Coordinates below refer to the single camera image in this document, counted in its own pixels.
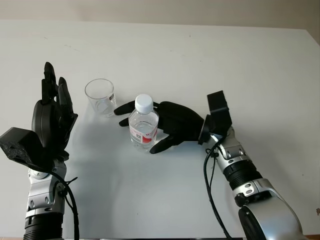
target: black ribbed joint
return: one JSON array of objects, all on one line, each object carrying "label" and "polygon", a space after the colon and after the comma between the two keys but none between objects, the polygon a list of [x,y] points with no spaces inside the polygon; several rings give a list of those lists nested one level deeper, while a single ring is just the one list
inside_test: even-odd
[{"label": "black ribbed joint", "polygon": [[25,219],[23,240],[49,240],[62,238],[62,213],[44,213]]},{"label": "black ribbed joint", "polygon": [[262,178],[251,160],[237,161],[227,166],[223,174],[232,190],[249,181]]}]

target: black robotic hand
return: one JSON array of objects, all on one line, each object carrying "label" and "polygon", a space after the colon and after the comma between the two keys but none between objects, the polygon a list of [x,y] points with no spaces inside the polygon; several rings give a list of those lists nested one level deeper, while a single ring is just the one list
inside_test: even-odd
[{"label": "black robotic hand", "polygon": [[65,161],[71,130],[78,117],[73,111],[67,82],[58,85],[53,66],[46,62],[42,79],[42,99],[35,106],[32,130],[10,128],[0,137],[0,147],[14,162],[40,172],[51,171],[54,159]]},{"label": "black robotic hand", "polygon": [[[151,154],[167,150],[171,146],[181,144],[183,141],[198,141],[204,119],[195,111],[186,106],[173,102],[154,102],[154,109],[159,114],[158,128],[165,134],[165,139],[158,142],[150,149]],[[115,115],[131,113],[135,109],[135,101],[128,102],[114,110]],[[119,122],[121,127],[129,126],[128,118]]]}]

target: bottle label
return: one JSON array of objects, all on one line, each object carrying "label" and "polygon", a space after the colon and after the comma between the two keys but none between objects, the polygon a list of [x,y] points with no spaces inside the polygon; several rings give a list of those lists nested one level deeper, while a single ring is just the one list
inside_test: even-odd
[{"label": "bottle label", "polygon": [[148,144],[152,142],[152,140],[156,137],[157,131],[158,131],[157,127],[155,127],[153,131],[149,133],[142,133],[134,129],[132,126],[129,126],[129,128],[130,128],[131,137],[141,144]]}]

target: water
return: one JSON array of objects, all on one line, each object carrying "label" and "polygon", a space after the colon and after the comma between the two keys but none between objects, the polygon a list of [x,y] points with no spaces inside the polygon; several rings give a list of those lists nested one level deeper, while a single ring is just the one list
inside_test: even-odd
[{"label": "water", "polygon": [[[150,124],[146,121],[140,121],[136,125],[133,125],[132,127],[135,128],[137,131],[141,132],[143,135],[152,133],[155,130],[155,126],[153,126],[152,124]],[[149,143],[140,143],[139,141],[136,140],[136,138],[134,138],[131,135],[131,141],[132,141],[133,145],[137,149],[141,149],[141,150],[145,150],[145,151],[147,151],[148,149],[150,149],[153,146],[153,144],[156,141],[156,138],[157,138],[157,135],[155,135]]]},{"label": "water", "polygon": [[141,151],[148,151],[157,138],[159,116],[155,111],[140,114],[134,111],[129,116],[130,137],[133,145]]}]

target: clear plastic cup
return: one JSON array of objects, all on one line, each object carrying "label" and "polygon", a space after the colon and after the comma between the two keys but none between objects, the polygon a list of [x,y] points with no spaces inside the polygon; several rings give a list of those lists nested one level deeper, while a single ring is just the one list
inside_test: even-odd
[{"label": "clear plastic cup", "polygon": [[111,81],[103,78],[94,79],[88,82],[84,92],[97,114],[104,117],[110,117],[114,114],[116,97],[114,85]]}]

